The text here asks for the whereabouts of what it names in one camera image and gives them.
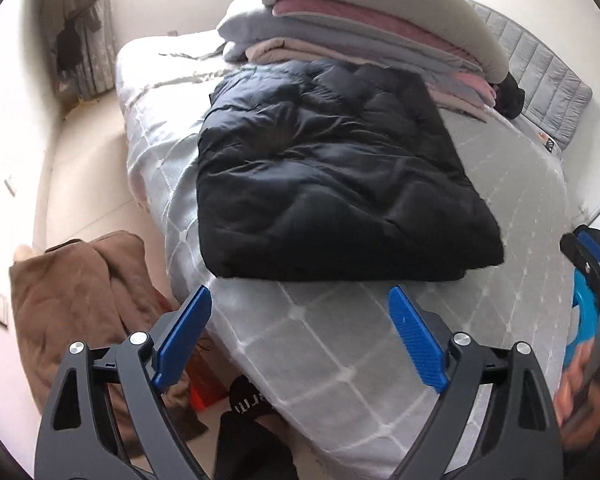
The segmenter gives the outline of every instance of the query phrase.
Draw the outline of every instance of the mattress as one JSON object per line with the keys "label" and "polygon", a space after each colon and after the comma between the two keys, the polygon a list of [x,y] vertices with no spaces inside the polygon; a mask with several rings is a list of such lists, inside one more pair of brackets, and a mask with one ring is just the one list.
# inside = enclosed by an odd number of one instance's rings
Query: mattress
{"label": "mattress", "polygon": [[[204,56],[215,32],[145,38],[118,56],[130,186],[166,238],[174,295],[206,285],[208,329],[335,479],[386,479],[411,447],[436,394],[423,386],[395,333],[387,295],[397,283],[279,283],[219,279],[198,248],[197,142],[208,94],[232,67]],[[570,230],[560,161],[493,113],[483,123],[441,110],[467,175],[502,229],[503,265],[453,283],[405,283],[451,330],[481,344],[531,343],[549,387],[567,343],[573,267],[560,254]],[[466,460],[488,395],[474,407],[453,465]]]}

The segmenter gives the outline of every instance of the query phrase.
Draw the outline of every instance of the gray curtain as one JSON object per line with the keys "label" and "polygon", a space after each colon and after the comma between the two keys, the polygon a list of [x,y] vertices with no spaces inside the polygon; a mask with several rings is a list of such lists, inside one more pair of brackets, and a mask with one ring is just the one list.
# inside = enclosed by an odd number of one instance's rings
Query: gray curtain
{"label": "gray curtain", "polygon": [[110,0],[44,0],[42,23],[58,80],[68,81],[85,100],[114,87]]}

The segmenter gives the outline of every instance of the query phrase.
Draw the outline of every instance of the silver screw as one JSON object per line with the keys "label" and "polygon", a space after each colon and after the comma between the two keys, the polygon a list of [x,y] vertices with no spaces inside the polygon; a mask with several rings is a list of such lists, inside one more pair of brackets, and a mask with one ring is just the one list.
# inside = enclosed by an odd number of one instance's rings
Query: silver screw
{"label": "silver screw", "polygon": [[132,345],[141,345],[147,340],[148,336],[145,332],[134,332],[131,337],[129,337],[129,341],[131,341]]}
{"label": "silver screw", "polygon": [[84,350],[84,343],[81,341],[76,341],[69,346],[69,352],[72,354],[79,354]]}
{"label": "silver screw", "polygon": [[460,346],[467,346],[471,342],[471,336],[464,332],[458,332],[454,336],[454,343]]}
{"label": "silver screw", "polygon": [[516,350],[518,350],[518,352],[524,355],[531,354],[531,346],[529,346],[528,343],[525,343],[524,341],[521,341],[516,345]]}

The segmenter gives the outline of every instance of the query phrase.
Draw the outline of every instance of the tile floor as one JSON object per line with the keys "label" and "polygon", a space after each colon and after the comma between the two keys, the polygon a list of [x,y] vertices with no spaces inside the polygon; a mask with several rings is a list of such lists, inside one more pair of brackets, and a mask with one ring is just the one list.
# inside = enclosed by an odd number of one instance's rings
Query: tile floor
{"label": "tile floor", "polygon": [[[52,165],[46,214],[47,247],[71,238],[93,240],[118,229],[138,234],[144,240],[154,286],[173,299],[164,237],[151,216],[137,206],[126,184],[126,135],[115,92],[83,104],[67,116]],[[238,374],[219,352],[205,357],[225,385]],[[188,443],[208,474],[215,459],[220,415],[227,409],[224,400],[201,413],[209,431]],[[301,435],[292,432],[291,447],[301,480],[329,480]],[[146,465],[146,460],[137,464]]]}

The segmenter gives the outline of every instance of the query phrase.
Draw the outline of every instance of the brown garment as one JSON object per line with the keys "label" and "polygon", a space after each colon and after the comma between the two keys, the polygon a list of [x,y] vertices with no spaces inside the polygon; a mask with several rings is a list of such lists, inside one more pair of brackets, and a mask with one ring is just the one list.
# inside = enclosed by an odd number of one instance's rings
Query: brown garment
{"label": "brown garment", "polygon": [[[144,242],[117,231],[93,242],[76,240],[10,269],[11,304],[20,359],[42,412],[69,345],[102,348],[147,331],[169,307],[154,289],[144,262]],[[109,387],[127,452],[141,454],[119,385]],[[205,430],[189,406],[189,378],[163,396],[184,440]]]}

